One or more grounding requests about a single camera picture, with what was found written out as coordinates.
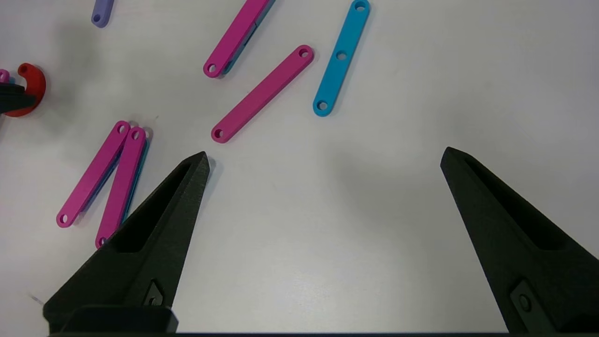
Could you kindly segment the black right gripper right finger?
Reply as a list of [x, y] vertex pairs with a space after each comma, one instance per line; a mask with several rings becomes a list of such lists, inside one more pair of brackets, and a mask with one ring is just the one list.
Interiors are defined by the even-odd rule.
[[597, 334], [597, 258], [473, 156], [440, 167], [508, 331]]

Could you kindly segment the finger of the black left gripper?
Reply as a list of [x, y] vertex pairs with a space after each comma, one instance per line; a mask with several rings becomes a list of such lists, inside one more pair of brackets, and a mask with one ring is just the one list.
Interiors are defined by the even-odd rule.
[[24, 86], [13, 83], [0, 84], [0, 112], [2, 114], [31, 107], [35, 103], [36, 96], [26, 94]]

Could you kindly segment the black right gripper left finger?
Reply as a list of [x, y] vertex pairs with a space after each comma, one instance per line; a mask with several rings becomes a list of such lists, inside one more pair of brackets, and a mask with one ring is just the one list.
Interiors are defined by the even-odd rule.
[[210, 175], [182, 160], [45, 303], [50, 334], [173, 334], [172, 310]]

